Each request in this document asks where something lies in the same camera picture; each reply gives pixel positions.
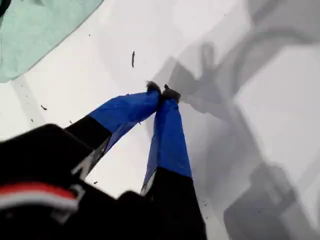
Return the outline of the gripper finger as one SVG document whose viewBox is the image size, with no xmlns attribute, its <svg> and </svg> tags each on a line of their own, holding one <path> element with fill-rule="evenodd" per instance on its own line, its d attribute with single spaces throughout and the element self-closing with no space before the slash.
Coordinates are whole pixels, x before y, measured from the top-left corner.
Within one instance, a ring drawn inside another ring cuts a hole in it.
<svg viewBox="0 0 320 240">
<path fill-rule="evenodd" d="M 179 216 L 199 216 L 201 211 L 178 106 L 180 97 L 177 91 L 164 86 L 154 117 L 141 194 Z"/>
<path fill-rule="evenodd" d="M 160 87 L 149 81 L 145 92 L 114 97 L 65 130 L 97 150 L 101 158 L 136 124 L 156 111 L 161 94 Z"/>
</svg>

